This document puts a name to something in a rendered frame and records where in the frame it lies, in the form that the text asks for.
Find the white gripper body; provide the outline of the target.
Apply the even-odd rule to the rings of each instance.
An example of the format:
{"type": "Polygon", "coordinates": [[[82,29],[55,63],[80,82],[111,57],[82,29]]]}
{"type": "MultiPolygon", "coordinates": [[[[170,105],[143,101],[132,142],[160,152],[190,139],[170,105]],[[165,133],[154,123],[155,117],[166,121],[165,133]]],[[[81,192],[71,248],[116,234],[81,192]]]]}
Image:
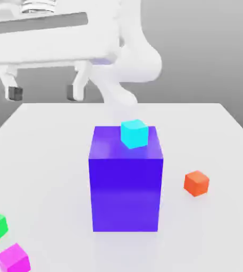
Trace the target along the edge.
{"type": "Polygon", "coordinates": [[[0,11],[0,65],[77,60],[112,63],[120,53],[119,36],[117,21],[105,14],[0,11]]]}

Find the small cyan cube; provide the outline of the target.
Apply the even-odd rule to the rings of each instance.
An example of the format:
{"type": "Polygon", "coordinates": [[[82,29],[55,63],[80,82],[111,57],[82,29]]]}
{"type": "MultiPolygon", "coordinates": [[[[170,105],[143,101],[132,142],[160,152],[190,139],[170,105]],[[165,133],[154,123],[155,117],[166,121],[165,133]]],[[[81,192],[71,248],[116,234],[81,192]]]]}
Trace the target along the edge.
{"type": "Polygon", "coordinates": [[[149,128],[141,120],[130,120],[121,123],[121,141],[129,149],[148,145],[149,128]]]}

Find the small orange cube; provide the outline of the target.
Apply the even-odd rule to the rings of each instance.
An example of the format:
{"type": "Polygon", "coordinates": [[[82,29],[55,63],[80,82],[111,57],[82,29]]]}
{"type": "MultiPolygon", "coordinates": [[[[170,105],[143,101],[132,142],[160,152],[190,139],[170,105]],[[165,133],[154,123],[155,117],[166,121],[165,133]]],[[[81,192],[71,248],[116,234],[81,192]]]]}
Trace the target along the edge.
{"type": "Polygon", "coordinates": [[[210,179],[201,171],[193,171],[185,175],[184,189],[197,197],[208,192],[210,179]]]}

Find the small magenta cube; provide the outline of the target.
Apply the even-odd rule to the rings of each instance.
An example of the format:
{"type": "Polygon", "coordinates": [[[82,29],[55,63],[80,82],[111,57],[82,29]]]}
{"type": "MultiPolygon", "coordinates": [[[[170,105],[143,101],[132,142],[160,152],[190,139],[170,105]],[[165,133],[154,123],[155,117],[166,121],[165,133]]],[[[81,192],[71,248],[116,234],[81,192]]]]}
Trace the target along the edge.
{"type": "Polygon", "coordinates": [[[27,253],[18,243],[0,253],[1,272],[29,272],[30,261],[27,253]]]}

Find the large purple box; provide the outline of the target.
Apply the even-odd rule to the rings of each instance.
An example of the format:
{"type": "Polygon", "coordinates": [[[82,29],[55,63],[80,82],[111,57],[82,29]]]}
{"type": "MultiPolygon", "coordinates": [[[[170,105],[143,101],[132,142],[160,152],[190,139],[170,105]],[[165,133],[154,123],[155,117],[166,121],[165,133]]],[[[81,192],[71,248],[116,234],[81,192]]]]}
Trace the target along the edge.
{"type": "Polygon", "coordinates": [[[121,142],[118,126],[97,126],[91,142],[89,180],[95,232],[156,232],[160,212],[163,154],[156,128],[148,145],[121,142]]]}

